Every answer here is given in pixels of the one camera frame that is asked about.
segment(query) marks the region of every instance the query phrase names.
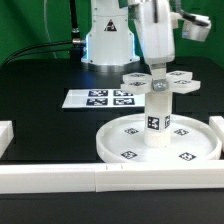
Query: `white plastic part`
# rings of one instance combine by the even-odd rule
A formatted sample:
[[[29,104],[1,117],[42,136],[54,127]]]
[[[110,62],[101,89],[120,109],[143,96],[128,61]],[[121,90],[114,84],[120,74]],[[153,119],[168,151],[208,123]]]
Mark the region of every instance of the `white plastic part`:
[[[159,74],[154,74],[160,81]],[[144,143],[149,147],[161,148],[170,144],[170,115],[172,113],[172,93],[188,93],[200,88],[199,81],[192,81],[192,72],[174,71],[165,73],[166,91],[154,91],[152,76],[131,73],[123,76],[121,89],[132,94],[145,94]]]
[[[166,74],[167,81],[172,80],[192,80],[193,73],[187,71],[173,71]]]
[[[173,29],[170,6],[167,0],[157,1],[158,21],[153,15],[154,2],[142,2],[138,6],[135,26],[146,64],[159,64],[174,59]]]
[[[0,183],[0,194],[224,188],[224,162],[1,165]]]
[[[208,26],[198,26],[190,21],[185,21],[183,26],[182,37],[190,40],[204,42],[212,27],[211,21],[207,16],[195,15],[196,19],[209,23]]]
[[[200,89],[201,82],[193,80],[175,80],[169,82],[169,90],[175,93],[189,93]]]
[[[13,129],[11,121],[0,121],[0,158],[13,139]]]
[[[212,116],[209,118],[209,126],[216,133],[222,142],[222,151],[224,151],[224,119],[221,116]]]
[[[170,15],[171,15],[171,21],[172,21],[173,29],[179,28],[178,20],[182,19],[182,16],[179,13],[176,13],[176,12],[171,12]]]
[[[97,133],[97,152],[107,163],[133,163],[156,161],[189,162],[204,159],[217,160],[222,143],[206,124],[183,116],[170,116],[170,144],[157,148],[163,141],[156,137],[160,132],[154,127],[155,147],[144,143],[145,115],[137,114],[115,119],[100,128]]]
[[[128,27],[128,10],[120,9],[114,0],[91,0],[91,5],[92,28],[82,62],[123,66],[139,61],[134,52],[134,35]]]

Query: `white robot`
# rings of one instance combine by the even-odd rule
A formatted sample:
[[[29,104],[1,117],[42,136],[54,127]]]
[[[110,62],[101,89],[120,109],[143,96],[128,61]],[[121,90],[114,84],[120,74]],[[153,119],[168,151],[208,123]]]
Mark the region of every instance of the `white robot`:
[[[92,28],[86,37],[83,67],[100,72],[121,72],[139,62],[128,10],[116,0],[91,0]]]

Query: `green screen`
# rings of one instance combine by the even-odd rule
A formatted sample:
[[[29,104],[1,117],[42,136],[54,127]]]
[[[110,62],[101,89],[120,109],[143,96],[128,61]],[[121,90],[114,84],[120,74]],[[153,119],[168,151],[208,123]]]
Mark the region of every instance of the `green screen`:
[[[81,36],[91,28],[90,0],[76,0]],[[212,30],[205,43],[181,38],[181,28],[174,30],[176,56],[202,56],[224,67],[224,1],[182,0],[183,9],[194,14],[207,15],[212,21]],[[71,39],[70,8],[68,0],[48,0],[48,29],[52,41]],[[0,63],[14,51],[34,44],[48,42],[44,27],[44,0],[0,1]],[[137,54],[141,55],[139,44]],[[58,58],[69,57],[57,53]],[[35,58],[53,58],[53,54]]]

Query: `white platform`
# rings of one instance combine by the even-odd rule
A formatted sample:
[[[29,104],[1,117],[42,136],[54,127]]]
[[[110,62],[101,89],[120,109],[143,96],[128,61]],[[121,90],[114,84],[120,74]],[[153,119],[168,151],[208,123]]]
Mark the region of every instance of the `white platform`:
[[[150,148],[144,144],[144,114],[118,118],[98,131],[97,152],[107,163],[176,163],[220,158],[221,141],[208,125],[177,115],[171,115],[170,123],[170,144],[163,148]]]

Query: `black table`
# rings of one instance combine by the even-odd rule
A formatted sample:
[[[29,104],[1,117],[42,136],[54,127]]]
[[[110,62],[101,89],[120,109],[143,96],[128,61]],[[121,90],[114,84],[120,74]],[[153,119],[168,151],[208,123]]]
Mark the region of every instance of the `black table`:
[[[198,91],[174,94],[174,113],[204,122],[223,115],[222,68],[183,57],[168,64],[174,70],[192,71],[202,82]],[[13,121],[15,138],[0,163],[102,162],[97,130],[143,108],[63,110],[62,104],[69,89],[118,89],[122,75],[85,71],[69,60],[10,64],[0,72],[0,120]],[[0,195],[0,223],[222,223],[223,203],[223,189]]]

